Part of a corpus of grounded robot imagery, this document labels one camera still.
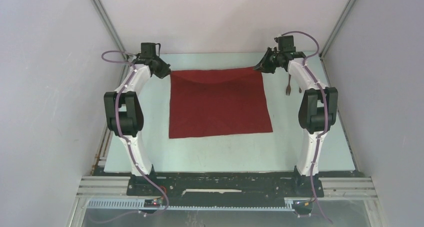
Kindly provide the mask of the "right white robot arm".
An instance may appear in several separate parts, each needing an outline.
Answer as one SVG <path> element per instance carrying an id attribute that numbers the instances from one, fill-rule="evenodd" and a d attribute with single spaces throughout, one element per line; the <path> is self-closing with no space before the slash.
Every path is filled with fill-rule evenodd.
<path id="1" fill-rule="evenodd" d="M 269 47 L 253 69 L 273 74 L 277 68 L 283 68 L 302 90 L 298 122 L 304 136 L 296 169 L 300 176 L 310 177 L 319 172 L 324 139 L 337 119 L 339 92 L 319 80 L 305 59 L 303 52 L 283 52 Z"/>

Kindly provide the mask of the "red cloth napkin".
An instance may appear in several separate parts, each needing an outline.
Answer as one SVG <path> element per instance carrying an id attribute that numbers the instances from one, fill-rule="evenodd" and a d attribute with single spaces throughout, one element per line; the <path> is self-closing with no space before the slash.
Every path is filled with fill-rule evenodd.
<path id="1" fill-rule="evenodd" d="M 171 139 L 273 132 L 261 72 L 252 67 L 170 75 Z"/>

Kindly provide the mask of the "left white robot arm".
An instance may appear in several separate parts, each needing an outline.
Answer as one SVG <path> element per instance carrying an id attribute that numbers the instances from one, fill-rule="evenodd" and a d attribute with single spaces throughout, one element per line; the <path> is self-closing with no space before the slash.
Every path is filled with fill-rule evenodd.
<path id="1" fill-rule="evenodd" d="M 163 79 L 171 73 L 171 69 L 156 53 L 127 55 L 131 58 L 123 63 L 129 66 L 128 74 L 114 91 L 106 92 L 103 96 L 106 124 L 123 143 L 131 173 L 148 176 L 153 164 L 142 138 L 145 118 L 138 96 L 153 75 Z"/>

